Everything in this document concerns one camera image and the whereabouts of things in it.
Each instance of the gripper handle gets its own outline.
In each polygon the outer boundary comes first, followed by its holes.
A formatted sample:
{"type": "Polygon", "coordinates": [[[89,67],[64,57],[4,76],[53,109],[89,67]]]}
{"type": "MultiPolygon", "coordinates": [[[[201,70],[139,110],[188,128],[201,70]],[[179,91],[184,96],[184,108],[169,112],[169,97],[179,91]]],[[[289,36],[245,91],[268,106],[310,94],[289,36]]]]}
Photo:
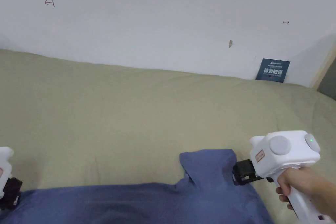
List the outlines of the gripper handle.
{"type": "MultiPolygon", "coordinates": [[[[277,187],[279,187],[278,177],[284,170],[272,174],[271,178],[274,180],[277,187]]],[[[309,200],[309,198],[302,192],[299,192],[291,186],[291,193],[288,199],[296,213],[297,218],[302,224],[330,224],[329,216],[320,213],[309,200]]]]}

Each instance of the blue cloth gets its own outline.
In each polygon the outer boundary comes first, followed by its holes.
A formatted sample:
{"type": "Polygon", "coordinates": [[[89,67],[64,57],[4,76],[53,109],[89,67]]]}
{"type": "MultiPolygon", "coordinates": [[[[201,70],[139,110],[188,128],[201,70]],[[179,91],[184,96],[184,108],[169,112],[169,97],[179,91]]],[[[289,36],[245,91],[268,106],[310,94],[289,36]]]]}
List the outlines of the blue cloth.
{"type": "Polygon", "coordinates": [[[60,223],[272,223],[251,185],[235,186],[232,150],[180,154],[184,178],[175,185],[148,183],[27,191],[2,224],[60,223]]]}

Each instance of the beige bed sheet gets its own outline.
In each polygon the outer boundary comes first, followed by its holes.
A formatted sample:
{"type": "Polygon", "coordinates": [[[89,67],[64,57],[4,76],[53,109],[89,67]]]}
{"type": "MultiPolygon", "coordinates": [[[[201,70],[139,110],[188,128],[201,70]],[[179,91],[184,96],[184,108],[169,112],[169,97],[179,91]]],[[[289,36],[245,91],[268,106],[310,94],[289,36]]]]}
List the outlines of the beige bed sheet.
{"type": "MultiPolygon", "coordinates": [[[[275,82],[92,65],[0,51],[0,139],[23,189],[182,178],[179,153],[233,149],[306,130],[321,146],[314,168],[336,180],[336,102],[275,82]]],[[[274,183],[253,183],[276,223],[296,216],[274,183]]]]}

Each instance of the white controller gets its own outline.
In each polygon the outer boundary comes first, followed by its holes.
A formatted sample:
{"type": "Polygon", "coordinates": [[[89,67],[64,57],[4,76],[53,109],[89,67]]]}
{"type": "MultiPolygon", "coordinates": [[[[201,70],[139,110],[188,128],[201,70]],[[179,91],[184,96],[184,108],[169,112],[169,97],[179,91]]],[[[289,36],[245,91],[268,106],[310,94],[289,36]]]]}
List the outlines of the white controller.
{"type": "MultiPolygon", "coordinates": [[[[270,177],[277,187],[278,177],[289,167],[311,166],[320,159],[320,146],[306,131],[279,131],[250,139],[251,161],[258,176],[270,177]]],[[[291,187],[289,201],[302,224],[332,223],[302,193],[291,187]]]]}

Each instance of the dark blue card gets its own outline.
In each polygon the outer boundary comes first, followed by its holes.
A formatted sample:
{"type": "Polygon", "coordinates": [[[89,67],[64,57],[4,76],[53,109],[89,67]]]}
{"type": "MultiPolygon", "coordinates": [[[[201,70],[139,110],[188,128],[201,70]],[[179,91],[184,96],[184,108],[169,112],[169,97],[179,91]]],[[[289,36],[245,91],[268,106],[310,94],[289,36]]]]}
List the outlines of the dark blue card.
{"type": "Polygon", "coordinates": [[[283,82],[290,61],[263,59],[256,80],[283,82]]]}

